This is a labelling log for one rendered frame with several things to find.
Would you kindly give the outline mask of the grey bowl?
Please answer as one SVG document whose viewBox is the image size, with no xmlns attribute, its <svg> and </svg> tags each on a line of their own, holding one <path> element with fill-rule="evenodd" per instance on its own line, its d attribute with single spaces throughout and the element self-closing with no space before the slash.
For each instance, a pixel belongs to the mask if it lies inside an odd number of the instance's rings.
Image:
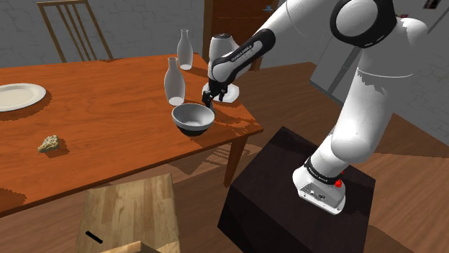
<svg viewBox="0 0 449 253">
<path fill-rule="evenodd" d="M 178 129 L 190 137 L 203 134 L 215 119 L 215 114 L 210 108 L 197 103 L 176 106 L 171 116 Z"/>
</svg>

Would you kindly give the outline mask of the white bottle vase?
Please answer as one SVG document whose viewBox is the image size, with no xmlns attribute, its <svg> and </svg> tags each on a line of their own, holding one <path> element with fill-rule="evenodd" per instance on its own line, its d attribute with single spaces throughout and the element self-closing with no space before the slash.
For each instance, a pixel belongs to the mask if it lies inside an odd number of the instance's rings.
<svg viewBox="0 0 449 253">
<path fill-rule="evenodd" d="M 168 58 L 168 70 L 164 78 L 165 95 L 170 105 L 179 106 L 184 102 L 186 84 L 178 67 L 178 58 Z"/>
<path fill-rule="evenodd" d="M 177 46 L 178 64 L 182 70 L 190 70 L 193 65 L 193 47 L 189 40 L 189 31 L 181 29 L 181 38 Z"/>
</svg>

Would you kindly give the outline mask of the brown wooden door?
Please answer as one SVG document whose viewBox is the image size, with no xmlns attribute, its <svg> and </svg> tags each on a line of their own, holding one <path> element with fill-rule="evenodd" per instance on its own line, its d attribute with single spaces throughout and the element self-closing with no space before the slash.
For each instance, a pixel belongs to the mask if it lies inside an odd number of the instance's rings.
<svg viewBox="0 0 449 253">
<path fill-rule="evenodd" d="M 241 45 L 278 7 L 280 0 L 204 0 L 202 57 L 209 62 L 213 35 L 228 33 Z"/>
</svg>

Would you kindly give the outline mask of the brown wooden table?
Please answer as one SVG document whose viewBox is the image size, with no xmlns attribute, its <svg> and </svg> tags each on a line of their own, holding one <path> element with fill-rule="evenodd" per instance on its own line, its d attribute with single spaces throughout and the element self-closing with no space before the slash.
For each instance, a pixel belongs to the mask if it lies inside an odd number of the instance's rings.
<svg viewBox="0 0 449 253">
<path fill-rule="evenodd" d="M 43 100 L 0 113 L 0 218 L 222 144 L 261 125 L 239 102 L 216 103 L 202 135 L 181 133 L 163 79 L 168 56 L 0 68 L 0 84 L 34 83 Z M 52 135 L 60 146 L 37 148 Z"/>
</svg>

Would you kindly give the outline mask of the grey refrigerator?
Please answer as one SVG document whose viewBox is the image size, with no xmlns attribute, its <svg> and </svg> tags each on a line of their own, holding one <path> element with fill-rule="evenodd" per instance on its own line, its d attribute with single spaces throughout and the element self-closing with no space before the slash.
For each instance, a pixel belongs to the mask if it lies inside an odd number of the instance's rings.
<svg viewBox="0 0 449 253">
<path fill-rule="evenodd" d="M 309 83 L 342 106 L 360 60 L 360 52 L 359 47 L 345 44 L 331 36 Z"/>
</svg>

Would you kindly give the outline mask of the dark robot stand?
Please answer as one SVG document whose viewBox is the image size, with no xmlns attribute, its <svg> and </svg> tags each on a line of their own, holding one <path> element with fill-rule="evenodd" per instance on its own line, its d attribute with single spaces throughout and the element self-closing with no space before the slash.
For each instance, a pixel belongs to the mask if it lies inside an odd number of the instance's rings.
<svg viewBox="0 0 449 253">
<path fill-rule="evenodd" d="M 283 126 L 232 182 L 217 226 L 243 253 L 363 253 L 376 181 L 350 166 L 343 211 L 314 206 L 292 173 L 316 148 Z"/>
</svg>

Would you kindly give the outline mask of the light wooden cabinet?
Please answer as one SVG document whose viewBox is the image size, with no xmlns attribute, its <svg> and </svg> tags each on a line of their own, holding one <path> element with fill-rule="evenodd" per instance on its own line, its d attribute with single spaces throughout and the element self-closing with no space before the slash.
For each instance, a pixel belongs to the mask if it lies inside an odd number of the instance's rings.
<svg viewBox="0 0 449 253">
<path fill-rule="evenodd" d="M 181 253 L 172 175 L 88 190 L 75 253 Z"/>
</svg>

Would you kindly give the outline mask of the wooden slat-back chair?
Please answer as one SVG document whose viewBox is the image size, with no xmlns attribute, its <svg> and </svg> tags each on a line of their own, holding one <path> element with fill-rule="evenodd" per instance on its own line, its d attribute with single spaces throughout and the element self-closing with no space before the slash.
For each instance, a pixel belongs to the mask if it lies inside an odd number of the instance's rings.
<svg viewBox="0 0 449 253">
<path fill-rule="evenodd" d="M 93 46 L 87 35 L 86 28 L 81 19 L 81 15 L 79 14 L 78 5 L 84 5 L 86 10 L 93 22 L 94 28 L 96 30 L 97 35 L 104 47 L 107 57 L 110 60 L 113 60 L 114 57 L 112 55 L 111 50 L 105 40 L 103 32 L 100 29 L 99 23 L 91 9 L 90 3 L 88 0 L 56 0 L 56 1 L 39 1 L 37 2 L 38 9 L 42 15 L 44 24 L 49 32 L 50 38 L 55 46 L 58 57 L 62 63 L 66 63 L 67 60 L 63 53 L 62 47 L 58 41 L 55 30 L 51 25 L 49 16 L 45 11 L 45 8 L 48 6 L 54 6 L 60 15 L 60 18 L 65 25 L 65 28 L 72 40 L 73 45 L 75 46 L 76 52 L 78 53 L 81 61 L 91 61 L 98 60 L 96 53 L 94 52 Z"/>
</svg>

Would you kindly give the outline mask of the beige rough lump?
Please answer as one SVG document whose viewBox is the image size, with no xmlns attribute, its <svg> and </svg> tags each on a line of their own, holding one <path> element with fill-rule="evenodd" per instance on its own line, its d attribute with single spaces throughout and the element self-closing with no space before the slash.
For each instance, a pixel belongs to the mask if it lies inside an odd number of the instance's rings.
<svg viewBox="0 0 449 253">
<path fill-rule="evenodd" d="M 51 150 L 56 150 L 60 146 L 59 137 L 57 135 L 52 135 L 46 137 L 42 144 L 37 148 L 38 152 L 45 153 Z"/>
</svg>

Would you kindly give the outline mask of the white plate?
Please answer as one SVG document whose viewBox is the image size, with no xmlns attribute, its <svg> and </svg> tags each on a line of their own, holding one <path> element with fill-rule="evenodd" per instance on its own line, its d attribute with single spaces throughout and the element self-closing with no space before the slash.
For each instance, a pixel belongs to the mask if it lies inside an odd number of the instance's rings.
<svg viewBox="0 0 449 253">
<path fill-rule="evenodd" d="M 46 90 L 33 83 L 0 85 L 0 112 L 23 109 L 41 101 Z"/>
</svg>

